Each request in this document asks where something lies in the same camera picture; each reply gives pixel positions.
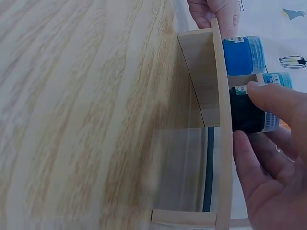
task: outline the white label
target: white label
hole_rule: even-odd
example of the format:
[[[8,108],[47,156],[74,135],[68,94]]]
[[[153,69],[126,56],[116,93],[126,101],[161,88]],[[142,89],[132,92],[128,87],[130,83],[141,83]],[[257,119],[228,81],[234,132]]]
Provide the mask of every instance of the white label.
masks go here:
[[[274,84],[281,85],[279,75],[278,74],[272,74],[272,80]]]
[[[244,38],[243,37],[235,37],[235,38],[228,39],[228,41],[233,42],[233,43],[240,43],[240,42],[244,42]]]
[[[244,85],[244,86],[238,86],[236,89],[240,92],[245,92],[247,88],[246,85]]]

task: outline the blue lid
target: blue lid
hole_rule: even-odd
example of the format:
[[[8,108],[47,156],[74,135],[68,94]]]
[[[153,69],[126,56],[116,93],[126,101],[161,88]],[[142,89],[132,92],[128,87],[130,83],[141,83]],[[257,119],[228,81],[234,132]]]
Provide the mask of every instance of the blue lid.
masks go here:
[[[263,73],[265,71],[265,57],[262,42],[260,38],[255,36],[247,37],[251,54],[253,57],[253,72],[252,74]]]
[[[281,72],[279,74],[282,76],[282,80],[283,80],[282,86],[292,89],[293,87],[292,87],[291,75],[287,72]]]

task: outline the blue container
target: blue container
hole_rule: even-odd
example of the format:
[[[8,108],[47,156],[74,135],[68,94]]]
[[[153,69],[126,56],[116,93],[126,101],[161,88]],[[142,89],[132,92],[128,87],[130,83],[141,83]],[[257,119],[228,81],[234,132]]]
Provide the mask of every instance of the blue container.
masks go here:
[[[287,88],[292,88],[292,80],[289,73],[262,73],[257,74],[258,83],[277,84]],[[273,113],[265,112],[263,132],[275,131],[279,126],[280,119]]]
[[[262,76],[265,84],[278,84],[292,89],[292,80],[289,73],[263,73]]]
[[[223,48],[228,75],[259,74],[265,71],[263,46],[258,37],[224,39]]]

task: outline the fingernail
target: fingernail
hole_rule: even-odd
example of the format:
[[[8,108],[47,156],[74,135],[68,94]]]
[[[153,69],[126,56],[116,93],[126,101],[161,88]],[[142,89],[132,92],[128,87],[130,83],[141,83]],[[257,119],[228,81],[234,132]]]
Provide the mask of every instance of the fingernail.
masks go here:
[[[259,86],[259,84],[255,81],[251,81],[251,82],[248,83],[248,87],[251,87],[251,88],[256,88],[258,86]]]

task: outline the black container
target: black container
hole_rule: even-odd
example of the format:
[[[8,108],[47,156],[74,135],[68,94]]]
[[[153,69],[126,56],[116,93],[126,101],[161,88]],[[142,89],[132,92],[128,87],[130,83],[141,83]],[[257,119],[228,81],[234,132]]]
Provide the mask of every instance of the black container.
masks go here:
[[[229,93],[233,131],[262,132],[265,126],[265,112],[251,101],[246,86],[232,87]]]

